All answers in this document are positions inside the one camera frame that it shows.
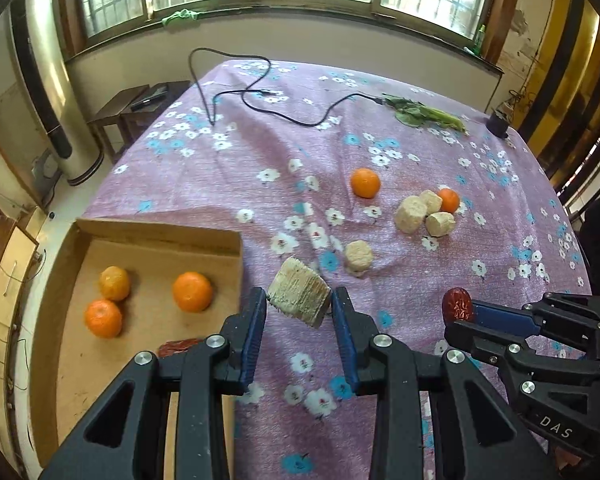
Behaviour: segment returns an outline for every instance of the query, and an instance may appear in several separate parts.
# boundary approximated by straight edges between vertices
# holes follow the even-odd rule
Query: tangerine
[[[440,211],[455,213],[460,207],[460,197],[453,189],[445,187],[438,192],[438,196],[442,199]]]
[[[129,295],[131,280],[125,269],[111,266],[102,271],[98,287],[106,300],[122,301]]]
[[[113,301],[91,301],[84,311],[84,324],[93,335],[112,338],[122,330],[122,313]]]
[[[380,177],[369,168],[358,168],[351,173],[351,190],[361,198],[373,198],[380,191]]]
[[[199,272],[184,272],[173,282],[173,299],[184,312],[202,312],[214,296],[211,282]]]

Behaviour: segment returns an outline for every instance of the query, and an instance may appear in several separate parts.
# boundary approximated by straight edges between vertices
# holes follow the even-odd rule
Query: window frame
[[[64,0],[67,13],[73,14],[69,19],[62,16],[59,6],[56,8],[57,22],[62,28],[65,57],[71,58],[81,51],[97,46],[104,41],[112,40],[146,25],[160,22],[161,19],[170,16],[174,12],[183,9],[195,10],[196,12],[212,12],[223,9],[235,9],[239,7],[273,7],[273,8],[295,8],[340,12],[344,15],[367,18],[378,23],[391,23],[397,27],[405,27],[416,32],[440,38],[459,48],[472,46],[474,40],[449,30],[437,23],[429,22],[417,16],[391,9],[381,5],[382,0],[371,0],[361,2],[359,0],[199,0],[187,2],[165,9],[153,10],[148,7],[147,0],[141,0],[142,14],[126,22],[119,23],[113,27],[97,32],[93,36],[87,36],[82,0]],[[477,28],[488,23],[491,7],[494,0],[484,0]],[[70,26],[71,22],[78,21],[80,27]]]

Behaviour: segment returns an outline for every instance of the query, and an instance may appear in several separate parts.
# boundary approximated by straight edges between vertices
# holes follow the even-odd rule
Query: purple floral tablecloth
[[[257,60],[216,67],[203,80],[207,100],[244,88],[264,69]],[[498,139],[481,112],[341,68],[275,62],[258,88],[277,93],[248,94],[248,102],[305,122],[351,92],[400,95],[457,114],[469,135],[404,126],[390,108],[360,97],[305,128],[250,110],[237,95],[222,96],[211,126],[190,88],[125,153],[87,216],[239,230],[245,291],[266,289],[293,255],[331,286],[346,286],[381,331],[435,354],[447,348],[440,304],[452,286],[515,307],[549,290],[590,294],[567,215],[515,131]],[[350,190],[349,175],[360,167],[382,179],[372,200]],[[437,239],[424,226],[413,235],[398,231],[400,201],[442,187],[462,199],[456,230]],[[362,278],[342,263],[343,246],[358,239],[375,254]],[[268,314],[254,383],[237,403],[235,478],[366,479],[376,400],[355,397],[345,382],[332,324],[315,330],[271,307]],[[544,338],[529,343],[544,354],[576,355]],[[495,368],[474,364],[498,383]],[[424,394],[422,433],[428,479],[433,436]]]

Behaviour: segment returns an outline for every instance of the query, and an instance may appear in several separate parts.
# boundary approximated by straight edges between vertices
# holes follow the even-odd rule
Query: drawer handle
[[[11,279],[13,277],[13,273],[16,271],[16,265],[18,264],[18,261],[14,261],[13,263],[13,269],[11,269],[11,274],[7,274],[7,276],[9,277],[9,281],[7,281],[7,286],[4,288],[4,293],[2,294],[3,296],[7,295],[7,292],[9,291],[9,285],[11,284]]]

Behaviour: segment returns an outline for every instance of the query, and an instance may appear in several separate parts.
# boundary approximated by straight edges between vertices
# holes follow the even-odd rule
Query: window sill
[[[350,22],[363,23],[365,25],[373,25],[375,27],[382,27],[386,30],[390,30],[393,32],[399,32],[401,34],[405,34],[407,36],[411,36],[412,38],[417,38],[419,40],[430,43],[439,48],[444,48],[459,57],[462,57],[467,62],[470,62],[488,72],[494,73],[497,76],[502,76],[502,70],[483,60],[480,57],[474,56],[469,52],[465,51],[461,47],[451,44],[448,41],[441,40],[440,38],[436,38],[435,36],[430,36],[429,34],[424,34],[423,32],[419,32],[417,30],[413,30],[411,28],[405,27],[403,25],[399,25],[395,23],[390,16],[375,16],[375,17],[367,17],[367,16],[356,16],[354,14],[350,14],[348,12],[339,12],[337,10],[325,10],[325,9],[307,9],[303,7],[287,7],[287,6],[246,6],[246,7],[238,7],[234,9],[218,9],[218,10],[208,10],[205,12],[200,12],[198,15],[198,20],[208,20],[211,18],[223,18],[227,16],[239,16],[242,14],[299,14],[299,15],[311,15],[311,16],[322,16],[326,18],[338,18],[341,20],[348,20]],[[150,30],[155,30],[158,28],[162,28],[162,23],[160,20],[155,20],[153,22],[149,22],[141,27],[135,28],[134,30],[130,30],[128,32],[124,32],[115,36],[113,38],[109,38],[108,40],[104,40],[101,43],[92,45],[85,50],[81,51],[79,54],[69,58],[66,60],[67,63],[71,63],[73,60],[78,59],[87,54],[93,53],[100,48],[103,48],[107,45],[116,43],[118,41],[124,40],[126,38],[130,38],[136,34],[141,34],[144,32],[148,32]]]

